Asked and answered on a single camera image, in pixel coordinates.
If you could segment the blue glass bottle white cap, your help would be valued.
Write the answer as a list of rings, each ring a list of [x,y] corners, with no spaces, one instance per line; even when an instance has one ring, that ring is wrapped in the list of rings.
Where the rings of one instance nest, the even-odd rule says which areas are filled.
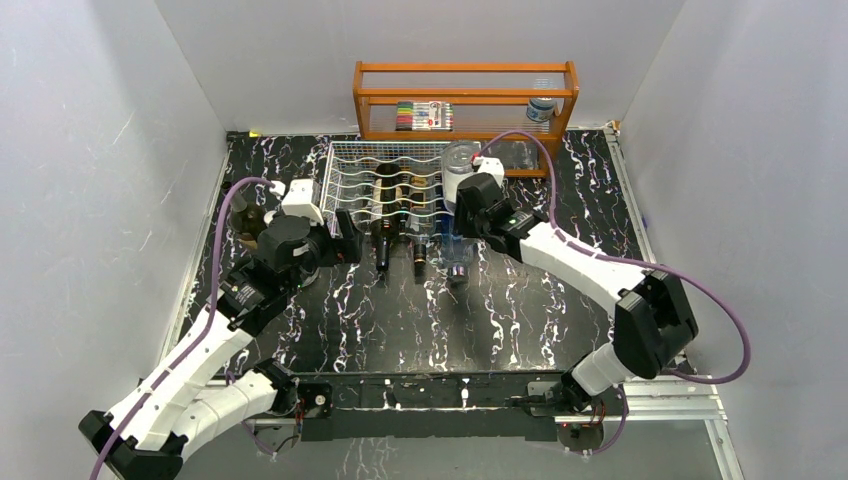
[[[473,239],[466,239],[454,231],[454,217],[451,215],[442,216],[439,232],[441,266],[446,273],[447,286],[456,289],[467,284],[470,279],[476,243]]]

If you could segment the clear bottle black label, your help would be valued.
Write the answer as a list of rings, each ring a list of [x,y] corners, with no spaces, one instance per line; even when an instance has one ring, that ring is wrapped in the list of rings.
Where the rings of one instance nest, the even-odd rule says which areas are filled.
[[[443,203],[450,213],[456,209],[459,184],[474,173],[472,157],[480,147],[477,141],[459,140],[450,142],[441,153]]]

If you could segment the dark green wine bottle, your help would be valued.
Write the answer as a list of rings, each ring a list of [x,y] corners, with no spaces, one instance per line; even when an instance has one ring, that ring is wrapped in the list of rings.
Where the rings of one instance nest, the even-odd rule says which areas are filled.
[[[378,272],[386,272],[389,269],[391,242],[398,229],[395,211],[398,206],[397,185],[400,180],[401,168],[396,163],[380,164],[375,170],[370,233],[375,252],[375,268]]]

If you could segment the square bottle brown label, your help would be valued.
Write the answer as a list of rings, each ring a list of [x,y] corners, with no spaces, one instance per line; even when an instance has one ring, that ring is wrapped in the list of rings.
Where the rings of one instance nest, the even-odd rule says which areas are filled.
[[[428,179],[411,175],[407,193],[406,233],[413,249],[413,273],[418,284],[424,282],[427,270],[428,244],[435,230],[434,201],[430,197]]]

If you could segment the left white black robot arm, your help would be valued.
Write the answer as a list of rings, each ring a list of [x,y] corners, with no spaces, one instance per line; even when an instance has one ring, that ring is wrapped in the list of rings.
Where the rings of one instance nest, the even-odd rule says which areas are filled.
[[[257,250],[213,288],[200,318],[154,371],[109,410],[92,410],[80,421],[98,467],[119,479],[173,479],[193,453],[233,426],[298,409],[299,379],[274,359],[209,397],[199,395],[320,268],[360,262],[363,233],[349,211],[340,209],[335,217],[338,237],[323,222],[274,215]]]

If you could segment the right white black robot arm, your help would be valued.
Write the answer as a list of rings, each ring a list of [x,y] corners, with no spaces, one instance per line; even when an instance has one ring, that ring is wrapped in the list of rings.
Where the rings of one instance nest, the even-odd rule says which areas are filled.
[[[612,338],[561,377],[557,394],[571,411],[590,413],[610,387],[634,377],[655,378],[698,335],[677,276],[628,259],[606,259],[543,215],[516,209],[490,173],[462,175],[449,185],[457,234],[548,272],[612,318]]]

